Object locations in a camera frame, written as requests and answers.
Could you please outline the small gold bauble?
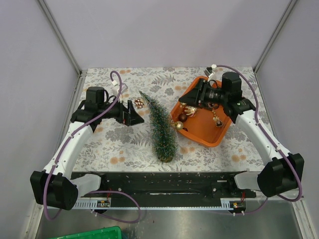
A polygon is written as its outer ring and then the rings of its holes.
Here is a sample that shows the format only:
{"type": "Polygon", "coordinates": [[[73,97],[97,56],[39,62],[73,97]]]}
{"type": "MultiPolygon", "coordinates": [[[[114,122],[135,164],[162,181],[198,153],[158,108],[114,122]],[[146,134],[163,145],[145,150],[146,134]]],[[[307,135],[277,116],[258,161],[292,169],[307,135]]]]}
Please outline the small gold bauble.
{"type": "Polygon", "coordinates": [[[181,122],[181,121],[176,121],[176,122],[174,123],[174,127],[175,127],[176,130],[182,130],[182,129],[183,129],[183,122],[181,122]]]}

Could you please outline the gold and brown ornament pile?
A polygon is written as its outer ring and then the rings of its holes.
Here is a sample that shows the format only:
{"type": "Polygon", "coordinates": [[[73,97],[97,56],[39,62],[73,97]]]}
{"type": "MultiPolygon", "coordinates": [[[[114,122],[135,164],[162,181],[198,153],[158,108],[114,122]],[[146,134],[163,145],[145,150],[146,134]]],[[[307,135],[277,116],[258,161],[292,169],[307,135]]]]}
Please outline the gold and brown ornament pile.
{"type": "Polygon", "coordinates": [[[215,104],[215,103],[207,103],[205,105],[202,105],[202,109],[211,111],[213,113],[213,120],[215,122],[219,121],[220,118],[216,113],[216,110],[219,108],[219,104],[215,104]]]}

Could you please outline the orange plastic tub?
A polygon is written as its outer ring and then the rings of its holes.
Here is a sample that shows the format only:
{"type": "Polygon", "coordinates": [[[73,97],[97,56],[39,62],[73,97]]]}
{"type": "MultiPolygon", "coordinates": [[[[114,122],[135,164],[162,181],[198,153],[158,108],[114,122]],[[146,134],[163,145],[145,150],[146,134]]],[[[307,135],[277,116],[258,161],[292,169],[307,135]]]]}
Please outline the orange plastic tub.
{"type": "MultiPolygon", "coordinates": [[[[208,78],[204,76],[195,78],[184,94],[194,88],[200,78],[204,78],[208,81],[208,78]]],[[[179,121],[178,116],[184,113],[183,110],[186,106],[187,104],[180,103],[179,101],[176,103],[170,113],[174,122],[179,121]]],[[[193,107],[197,108],[195,116],[188,117],[187,121],[183,122],[183,127],[187,128],[188,132],[182,129],[179,130],[179,133],[203,146],[218,146],[232,123],[230,117],[228,117],[223,111],[223,106],[219,105],[219,108],[216,110],[220,120],[223,121],[222,127],[215,126],[216,122],[213,120],[213,113],[211,111],[202,109],[202,107],[199,106],[193,107]]]]}

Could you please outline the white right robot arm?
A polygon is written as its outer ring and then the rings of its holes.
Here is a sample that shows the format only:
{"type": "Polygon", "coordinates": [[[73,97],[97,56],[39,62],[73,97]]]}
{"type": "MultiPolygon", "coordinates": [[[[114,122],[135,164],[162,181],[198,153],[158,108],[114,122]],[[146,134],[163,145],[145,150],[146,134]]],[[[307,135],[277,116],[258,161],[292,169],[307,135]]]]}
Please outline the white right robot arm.
{"type": "Polygon", "coordinates": [[[214,88],[208,81],[199,79],[179,102],[202,109],[208,104],[220,105],[232,122],[245,132],[263,160],[262,171],[235,174],[234,180],[227,184],[230,196],[238,197],[250,189],[273,197],[298,189],[296,200],[299,200],[304,159],[299,153],[292,154],[264,127],[258,115],[258,104],[242,96],[242,80],[239,73],[226,72],[222,75],[221,87],[214,88]]]}

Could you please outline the brown pine cone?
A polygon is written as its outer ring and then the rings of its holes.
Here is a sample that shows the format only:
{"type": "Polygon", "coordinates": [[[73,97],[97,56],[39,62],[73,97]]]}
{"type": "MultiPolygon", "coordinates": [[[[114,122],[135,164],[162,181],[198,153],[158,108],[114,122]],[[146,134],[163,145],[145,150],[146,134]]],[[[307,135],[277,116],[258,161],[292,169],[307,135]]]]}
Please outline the brown pine cone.
{"type": "Polygon", "coordinates": [[[137,109],[142,109],[145,107],[145,103],[142,99],[137,98],[134,100],[135,106],[137,107],[137,109]]]}

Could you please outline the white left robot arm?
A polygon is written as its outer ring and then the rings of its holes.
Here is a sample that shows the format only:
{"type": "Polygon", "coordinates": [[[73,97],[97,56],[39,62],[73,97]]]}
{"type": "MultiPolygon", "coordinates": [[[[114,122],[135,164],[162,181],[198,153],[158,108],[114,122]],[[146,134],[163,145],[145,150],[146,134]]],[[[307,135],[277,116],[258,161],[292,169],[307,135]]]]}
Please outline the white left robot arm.
{"type": "Polygon", "coordinates": [[[34,171],[30,182],[36,202],[40,205],[71,210],[77,199],[92,192],[98,197],[107,194],[108,184],[93,173],[72,179],[76,160],[104,119],[115,119],[126,126],[144,123],[135,111],[132,101],[126,105],[119,99],[109,103],[103,87],[89,87],[86,98],[71,117],[67,134],[57,152],[42,171],[34,171]]]}

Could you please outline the small green christmas tree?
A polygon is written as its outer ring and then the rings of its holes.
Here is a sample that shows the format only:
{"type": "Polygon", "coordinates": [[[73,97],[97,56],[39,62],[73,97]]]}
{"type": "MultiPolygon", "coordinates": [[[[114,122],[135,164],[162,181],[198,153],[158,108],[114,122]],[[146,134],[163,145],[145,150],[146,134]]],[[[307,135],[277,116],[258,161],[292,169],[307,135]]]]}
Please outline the small green christmas tree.
{"type": "Polygon", "coordinates": [[[139,91],[139,93],[150,111],[149,120],[153,153],[160,162],[169,163],[177,154],[177,139],[172,117],[166,107],[156,98],[142,91],[139,91]]]}

